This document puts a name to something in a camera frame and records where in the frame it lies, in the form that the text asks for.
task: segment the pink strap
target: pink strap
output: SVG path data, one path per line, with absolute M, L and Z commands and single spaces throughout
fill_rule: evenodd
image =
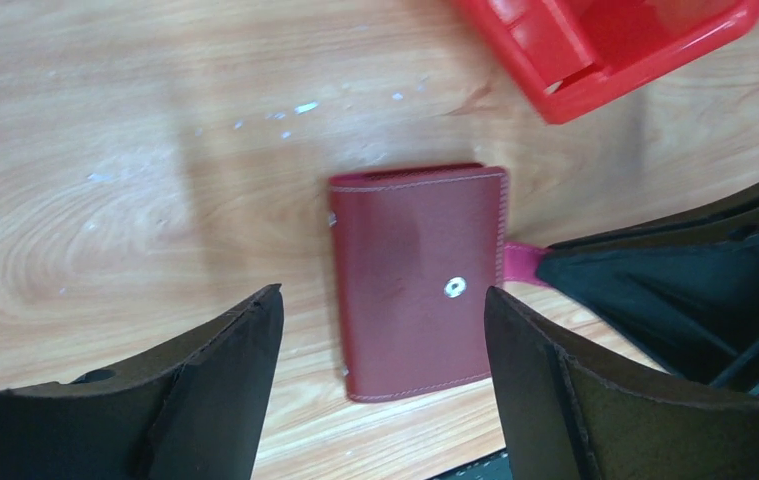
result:
M 507 242 L 503 262 L 507 282 L 523 282 L 542 287 L 549 287 L 546 282 L 535 276 L 538 265 L 544 260 L 548 248 L 533 247 L 523 243 Z

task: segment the maroon wallet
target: maroon wallet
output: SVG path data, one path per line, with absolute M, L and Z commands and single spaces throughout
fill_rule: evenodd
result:
M 504 169 L 477 163 L 330 180 L 350 399 L 384 402 L 490 376 L 483 312 L 515 248 L 503 240 L 508 184 Z

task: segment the red plastic container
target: red plastic container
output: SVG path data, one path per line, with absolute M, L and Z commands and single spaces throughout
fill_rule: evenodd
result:
M 453 0 L 549 123 L 749 32 L 759 0 Z

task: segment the wood grain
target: wood grain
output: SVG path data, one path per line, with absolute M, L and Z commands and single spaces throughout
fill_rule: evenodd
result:
M 300 105 L 317 108 L 297 115 Z M 759 27 L 545 126 L 443 0 L 0 0 L 0 388 L 120 360 L 284 283 L 259 479 L 422 479 L 502 445 L 489 382 L 344 399 L 324 179 L 476 159 L 547 244 L 759 180 Z M 557 294 L 511 286 L 642 361 Z

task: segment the wallet snap button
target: wallet snap button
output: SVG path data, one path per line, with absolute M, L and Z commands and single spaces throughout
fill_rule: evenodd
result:
M 450 279 L 450 281 L 447 282 L 447 285 L 444 286 L 444 295 L 450 298 L 457 298 L 464 293 L 465 290 L 467 290 L 467 280 L 461 277 L 456 277 Z

